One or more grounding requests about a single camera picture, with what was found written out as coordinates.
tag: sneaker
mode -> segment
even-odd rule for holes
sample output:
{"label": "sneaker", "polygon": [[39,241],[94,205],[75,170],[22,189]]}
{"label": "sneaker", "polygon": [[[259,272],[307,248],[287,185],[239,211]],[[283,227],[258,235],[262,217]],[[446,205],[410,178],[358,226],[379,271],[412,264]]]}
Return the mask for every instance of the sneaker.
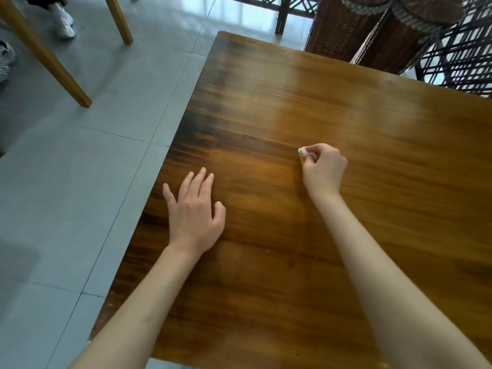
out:
{"label": "sneaker", "polygon": [[2,61],[10,66],[16,57],[15,49],[6,41],[0,40],[0,57],[2,57]]}
{"label": "sneaker", "polygon": [[62,40],[73,39],[75,37],[75,31],[72,28],[73,18],[70,14],[58,2],[50,4],[49,10],[55,21],[58,37]]}

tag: gray tile floor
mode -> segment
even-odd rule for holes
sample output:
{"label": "gray tile floor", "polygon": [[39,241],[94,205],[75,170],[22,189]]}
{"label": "gray tile floor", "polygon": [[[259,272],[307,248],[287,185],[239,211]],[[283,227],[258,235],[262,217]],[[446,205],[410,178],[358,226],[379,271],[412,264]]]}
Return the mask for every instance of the gray tile floor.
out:
{"label": "gray tile floor", "polygon": [[[0,367],[65,368],[87,344],[116,269],[219,30],[300,49],[311,20],[231,0],[69,0],[77,38],[19,1],[93,100],[80,108],[19,40],[0,90]],[[178,365],[150,360],[148,368]]]}

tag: person's left hand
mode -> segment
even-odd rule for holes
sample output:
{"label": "person's left hand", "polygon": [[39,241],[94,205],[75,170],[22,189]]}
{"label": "person's left hand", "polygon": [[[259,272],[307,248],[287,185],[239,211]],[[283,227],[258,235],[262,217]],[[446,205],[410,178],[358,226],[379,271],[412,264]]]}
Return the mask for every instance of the person's left hand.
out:
{"label": "person's left hand", "polygon": [[205,178],[203,167],[193,178],[188,173],[181,184],[178,201],[169,190],[162,186],[162,193],[169,210],[169,246],[178,246],[194,251],[198,255],[210,249],[224,231],[225,207],[216,202],[212,218],[213,174]]}

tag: wooden table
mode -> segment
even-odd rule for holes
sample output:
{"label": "wooden table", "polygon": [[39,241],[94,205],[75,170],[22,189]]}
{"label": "wooden table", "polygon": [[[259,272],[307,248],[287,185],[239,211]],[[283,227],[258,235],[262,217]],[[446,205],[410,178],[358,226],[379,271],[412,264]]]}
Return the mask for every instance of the wooden table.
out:
{"label": "wooden table", "polygon": [[[106,0],[109,11],[113,16],[116,27],[120,31],[123,42],[131,45],[131,36],[125,17],[121,11],[118,0]],[[72,78],[71,74],[62,66],[56,56],[46,48],[37,38],[26,18],[15,7],[12,0],[0,0],[0,18],[12,29],[17,37],[31,50],[43,66],[55,77],[74,100],[82,107],[89,108],[92,104],[90,98]]]}
{"label": "wooden table", "polygon": [[224,234],[153,357],[202,369],[379,368],[370,327],[302,183],[297,148],[349,160],[341,193],[492,359],[492,101],[220,32],[94,326],[168,241],[163,182],[214,172]]}

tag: wicker basket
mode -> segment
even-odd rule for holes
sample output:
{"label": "wicker basket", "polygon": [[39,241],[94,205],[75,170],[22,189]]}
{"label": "wicker basket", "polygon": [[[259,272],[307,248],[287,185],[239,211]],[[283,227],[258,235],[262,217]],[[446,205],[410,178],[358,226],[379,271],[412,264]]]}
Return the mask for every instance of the wicker basket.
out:
{"label": "wicker basket", "polygon": [[349,62],[391,0],[320,0],[304,51]]}
{"label": "wicker basket", "polygon": [[461,0],[393,0],[355,63],[399,75],[463,16]]}

